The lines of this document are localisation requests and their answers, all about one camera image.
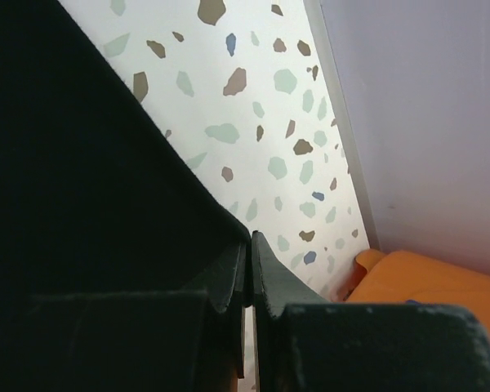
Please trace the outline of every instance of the lavender wall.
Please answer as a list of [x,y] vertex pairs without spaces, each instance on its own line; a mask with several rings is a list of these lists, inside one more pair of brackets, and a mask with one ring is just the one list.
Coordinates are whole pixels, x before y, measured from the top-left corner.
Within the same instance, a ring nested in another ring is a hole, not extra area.
[[490,0],[321,3],[382,248],[490,273]]

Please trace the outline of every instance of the black object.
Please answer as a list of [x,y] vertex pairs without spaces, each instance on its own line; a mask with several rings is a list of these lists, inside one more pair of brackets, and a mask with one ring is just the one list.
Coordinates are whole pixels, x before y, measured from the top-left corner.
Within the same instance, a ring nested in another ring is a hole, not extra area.
[[56,0],[0,2],[0,391],[231,390],[252,302],[264,392],[490,390],[467,313],[326,304]]

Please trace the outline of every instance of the brown speckle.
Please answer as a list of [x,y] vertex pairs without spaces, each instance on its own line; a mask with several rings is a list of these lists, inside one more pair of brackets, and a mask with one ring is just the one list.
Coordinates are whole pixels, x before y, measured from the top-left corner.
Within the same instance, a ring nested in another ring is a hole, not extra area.
[[174,35],[174,38],[176,38],[178,40],[178,42],[183,42],[184,41],[183,35],[181,35],[180,33],[177,33],[176,31],[173,31],[172,32],[172,35]]
[[149,84],[147,83],[147,75],[145,72],[135,73],[132,76],[132,93],[134,97],[141,102],[149,92]]
[[293,150],[296,155],[304,155],[311,153],[313,148],[307,140],[299,139],[294,145]]
[[307,243],[309,243],[310,241],[312,241],[314,239],[314,236],[316,235],[316,232],[314,230],[306,233],[305,231],[300,231],[300,238],[303,240],[303,241],[306,241]]
[[276,41],[272,44],[272,47],[274,48],[274,51],[276,52],[282,52],[282,51],[287,51],[287,47],[285,46],[285,42],[282,41],[281,38],[276,38]]
[[256,128],[256,141],[260,141],[264,133],[265,130],[263,129],[263,127],[261,125],[258,125],[258,128]]
[[147,41],[147,46],[150,47],[150,50],[160,59],[165,58],[165,47],[160,42]]
[[225,179],[225,181],[231,182],[234,178],[234,173],[230,167],[225,166],[223,169],[221,169],[221,176]]
[[296,122],[291,120],[288,122],[287,133],[285,134],[285,139],[287,139],[290,135],[294,133],[296,130]]
[[247,71],[243,68],[237,68],[230,75],[227,85],[223,87],[224,96],[235,96],[239,92],[245,90],[247,86]]
[[274,13],[274,14],[278,14],[279,16],[283,16],[283,11],[281,11],[281,7],[278,5],[278,4],[273,4],[271,7],[270,7],[270,10]]
[[297,43],[297,49],[303,56],[310,56],[310,47],[309,44],[303,41],[299,41]]
[[226,11],[223,0],[199,0],[198,18],[203,23],[216,26],[216,22]]
[[317,65],[312,67],[312,79],[314,81],[316,81],[316,78],[318,77],[318,71],[319,71],[319,67]]

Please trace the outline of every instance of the terrazzo pattern wall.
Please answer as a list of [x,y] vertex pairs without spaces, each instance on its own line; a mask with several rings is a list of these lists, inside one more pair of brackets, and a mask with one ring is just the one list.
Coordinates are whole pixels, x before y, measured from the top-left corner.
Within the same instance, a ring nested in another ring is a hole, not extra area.
[[345,277],[368,241],[300,0],[61,1],[223,206],[315,291]]

